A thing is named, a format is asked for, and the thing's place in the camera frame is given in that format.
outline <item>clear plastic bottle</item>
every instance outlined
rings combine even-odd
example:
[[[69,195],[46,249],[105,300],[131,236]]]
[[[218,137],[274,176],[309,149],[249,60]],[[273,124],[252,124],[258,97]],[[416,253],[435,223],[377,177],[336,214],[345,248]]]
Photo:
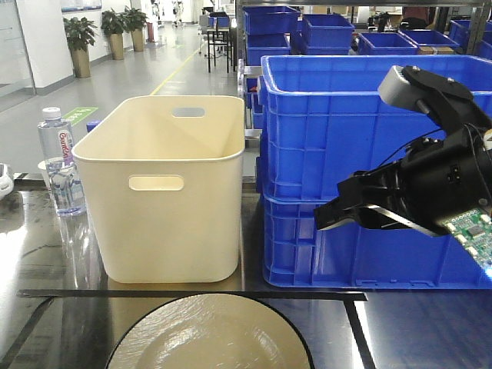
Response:
[[[45,121],[38,125],[46,171],[60,216],[85,212],[85,196],[71,150],[74,146],[70,121],[62,119],[60,108],[44,108]]]

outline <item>glass door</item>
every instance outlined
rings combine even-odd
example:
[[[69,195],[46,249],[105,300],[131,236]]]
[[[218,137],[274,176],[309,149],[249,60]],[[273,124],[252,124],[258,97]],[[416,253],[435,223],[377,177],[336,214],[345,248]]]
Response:
[[[15,0],[0,0],[0,111],[35,93]]]

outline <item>round dish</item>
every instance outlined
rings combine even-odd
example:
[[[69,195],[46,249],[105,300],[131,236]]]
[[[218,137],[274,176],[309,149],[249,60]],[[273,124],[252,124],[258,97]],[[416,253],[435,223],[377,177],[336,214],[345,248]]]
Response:
[[[314,369],[285,317],[234,294],[197,294],[158,307],[126,333],[106,367]]]

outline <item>circuit board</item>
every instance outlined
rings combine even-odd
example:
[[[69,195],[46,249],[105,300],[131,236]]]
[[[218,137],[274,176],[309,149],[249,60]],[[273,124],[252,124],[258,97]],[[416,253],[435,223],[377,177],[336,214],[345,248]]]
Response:
[[[471,257],[492,277],[492,219],[480,209],[474,209],[442,225],[464,247]]]

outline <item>yellow floor line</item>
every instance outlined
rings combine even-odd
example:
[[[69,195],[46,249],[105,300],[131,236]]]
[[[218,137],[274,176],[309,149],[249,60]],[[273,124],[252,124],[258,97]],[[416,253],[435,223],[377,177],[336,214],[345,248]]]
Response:
[[[175,69],[175,71],[173,71],[173,72],[172,72],[172,73],[171,73],[171,74],[170,74],[170,75],[169,75],[169,76],[168,76],[168,77],[167,77],[164,81],[162,81],[162,82],[161,82],[161,84],[160,84],[159,86],[157,86],[157,87],[154,89],[154,91],[152,91],[152,92],[149,94],[149,96],[153,96],[153,95],[157,94],[157,93],[159,92],[159,90],[160,90],[161,88],[163,88],[163,87],[164,87],[164,85],[165,85],[166,83],[168,83],[170,80],[172,80],[172,79],[173,79],[173,77],[174,77],[177,73],[179,73],[179,71],[180,71],[180,70],[182,70],[182,69],[185,67],[185,65],[186,65],[186,64],[187,64],[187,63],[191,60],[191,58],[193,58],[193,57],[194,57],[194,56],[195,56],[195,55],[196,55],[196,54],[197,54],[197,53],[201,50],[202,46],[200,46],[199,48],[197,48],[197,49],[196,49],[196,50],[195,50],[195,51],[194,51],[191,55],[189,55],[189,56],[188,56],[188,57],[187,57],[187,58],[186,58],[186,59],[185,59],[185,60],[181,63],[181,65]]]

